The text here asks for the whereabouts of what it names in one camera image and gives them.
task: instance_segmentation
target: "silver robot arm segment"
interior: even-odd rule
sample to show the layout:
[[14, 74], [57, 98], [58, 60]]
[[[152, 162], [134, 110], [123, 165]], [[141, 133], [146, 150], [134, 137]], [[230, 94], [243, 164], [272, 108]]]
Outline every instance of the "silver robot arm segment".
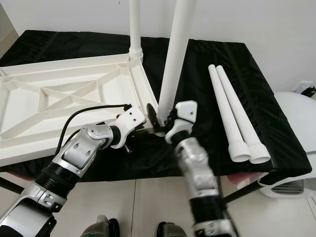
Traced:
[[216, 177], [208, 165], [208, 154], [195, 137], [190, 137], [196, 121], [197, 103], [176, 105], [166, 142], [172, 144], [178, 166], [185, 178], [197, 237], [237, 237], [238, 233], [227, 218], [226, 205], [218, 189]]
[[0, 217], [3, 236], [47, 237], [67, 195], [85, 174], [99, 149], [124, 146], [127, 136], [146, 121], [137, 107], [127, 109], [109, 125], [87, 124], [32, 181], [13, 205]]

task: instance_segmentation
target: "table leg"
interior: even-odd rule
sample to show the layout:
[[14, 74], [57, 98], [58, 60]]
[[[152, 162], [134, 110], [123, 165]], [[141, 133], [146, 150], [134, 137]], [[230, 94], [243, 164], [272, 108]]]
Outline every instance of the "table leg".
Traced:
[[21, 194], [22, 191], [24, 190], [23, 187], [15, 184], [15, 183], [12, 183], [6, 179], [3, 179], [0, 177], [0, 187], [4, 188], [4, 189], [8, 189], [16, 194]]
[[[261, 184], [266, 184], [266, 185], [272, 185], [272, 184], [275, 184], [276, 182], [278, 181], [281, 181], [283, 179], [285, 179], [286, 177], [281, 177], [281, 176], [275, 176], [275, 175], [272, 175], [272, 174], [268, 174], [264, 177], [262, 177], [260, 179], [260, 183]], [[256, 190], [259, 190], [260, 188], [262, 188], [263, 185], [259, 184], [258, 180], [247, 185], [246, 187], [228, 195], [227, 197], [224, 197], [223, 198], [223, 202], [224, 203], [229, 203], [231, 201], [234, 201], [238, 198], [241, 198], [247, 194], [250, 194]]]

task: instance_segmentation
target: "white plastic tube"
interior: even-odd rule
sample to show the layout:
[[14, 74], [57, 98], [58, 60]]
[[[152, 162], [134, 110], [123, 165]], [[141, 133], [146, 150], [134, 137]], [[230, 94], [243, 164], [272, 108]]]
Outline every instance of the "white plastic tube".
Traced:
[[241, 131], [242, 137], [249, 147], [251, 155], [250, 162], [253, 164], [267, 162], [271, 158], [270, 154], [266, 146], [261, 143], [223, 67], [217, 66], [216, 70], [221, 80], [228, 102], [234, 113], [239, 129]]
[[249, 148], [242, 139], [232, 109], [228, 103], [221, 81], [218, 77], [216, 68], [214, 65], [209, 65], [208, 70], [212, 79], [218, 108], [221, 113], [224, 129], [229, 143], [228, 152], [231, 156], [231, 159], [234, 162], [243, 162], [249, 160]]
[[142, 58], [143, 50], [140, 44], [140, 4], [139, 0], [129, 0], [129, 27], [131, 58]]
[[157, 113], [161, 124], [173, 107], [196, 3], [196, 0], [177, 0], [176, 3]]

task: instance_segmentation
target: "white wall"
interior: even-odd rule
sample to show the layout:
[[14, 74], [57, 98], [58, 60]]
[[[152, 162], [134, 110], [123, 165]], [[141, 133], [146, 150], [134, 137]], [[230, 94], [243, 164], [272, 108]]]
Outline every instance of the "white wall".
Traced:
[[0, 41], [3, 40], [3, 38], [6, 37], [12, 30], [13, 25], [0, 3]]
[[[316, 82], [315, 0], [197, 0], [192, 37], [244, 42], [273, 90]], [[128, 34], [127, 0], [1, 0], [26, 29]], [[143, 36], [169, 37], [175, 0], [141, 0]]]

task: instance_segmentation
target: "black tablecloth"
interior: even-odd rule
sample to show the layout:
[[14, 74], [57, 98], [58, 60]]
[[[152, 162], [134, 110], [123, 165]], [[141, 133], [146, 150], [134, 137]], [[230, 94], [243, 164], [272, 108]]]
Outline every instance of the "black tablecloth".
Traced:
[[[158, 100], [169, 39], [142, 38], [143, 66]], [[53, 60], [127, 53], [129, 36], [90, 32], [26, 31], [1, 58], [2, 67]], [[242, 102], [271, 161], [253, 165], [232, 162], [218, 110], [208, 65], [222, 65]], [[243, 43], [189, 40], [175, 103], [195, 100], [197, 122], [192, 135], [209, 154], [215, 175], [238, 172], [272, 172], [286, 177], [309, 173], [312, 168], [274, 94], [251, 53]], [[129, 140], [134, 152], [102, 150], [83, 181], [112, 181], [180, 175], [173, 149], [164, 138], [139, 135]], [[0, 167], [31, 177], [38, 175], [52, 157]]]

